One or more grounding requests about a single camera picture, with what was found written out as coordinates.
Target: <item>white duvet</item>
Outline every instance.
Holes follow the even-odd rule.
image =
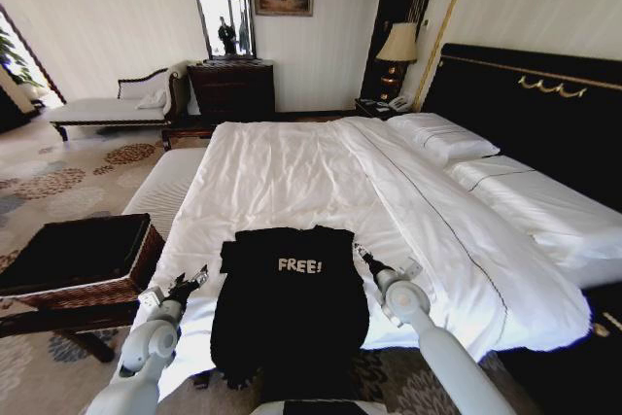
[[[491,349],[568,345],[588,330],[579,289],[531,240],[413,154],[384,122],[228,122],[214,133],[152,280],[164,288],[205,263],[210,271],[190,296],[161,398],[214,367],[210,329],[225,278],[223,242],[238,230],[314,225],[352,230],[355,241],[396,269],[415,258],[424,267],[415,282],[430,297],[433,320],[477,360]],[[391,324],[366,266],[356,264],[370,312],[363,347],[415,346],[412,328]],[[134,326],[145,316],[139,310]],[[257,332],[248,329],[248,338]]]

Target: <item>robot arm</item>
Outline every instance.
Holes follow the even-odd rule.
[[[203,266],[188,281],[184,281],[184,274],[179,276],[168,297],[164,297],[158,287],[140,295],[141,302],[151,306],[152,312],[147,321],[125,339],[115,375],[93,400],[86,415],[156,413],[157,381],[175,358],[179,323],[188,297],[206,280],[207,266]]]
[[[514,414],[514,409],[471,358],[458,339],[434,324],[426,293],[392,268],[370,265],[382,293],[385,314],[398,326],[407,323],[419,335],[421,355],[454,401],[460,413]]]

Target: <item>floral rug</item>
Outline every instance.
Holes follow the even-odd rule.
[[[185,139],[173,146],[205,142]],[[119,214],[162,153],[159,132],[153,129],[70,128],[70,141],[62,143],[50,125],[34,121],[1,134],[0,270],[45,223]],[[17,302],[0,302],[0,315],[26,309]],[[118,351],[127,329],[99,335]],[[0,339],[0,413],[84,413],[116,364],[100,363],[50,332]],[[518,413],[539,413],[494,354],[482,366]],[[360,399],[382,401],[392,412],[458,413],[416,349],[361,351],[351,379]],[[246,415],[260,400],[260,375],[250,387],[232,391],[214,372],[207,389],[197,390],[187,381],[157,413]]]

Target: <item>white pillow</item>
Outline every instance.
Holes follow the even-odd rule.
[[[157,89],[154,92],[147,93],[140,100],[136,109],[159,109],[166,104],[166,91]]]
[[[461,162],[448,171],[561,266],[622,260],[622,214],[506,156]]]
[[[492,156],[499,148],[490,141],[437,114],[406,114],[387,120],[411,148],[439,167]]]

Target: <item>telephone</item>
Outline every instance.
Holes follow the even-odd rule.
[[[410,103],[406,96],[398,96],[385,105],[396,112],[406,112],[410,109]]]

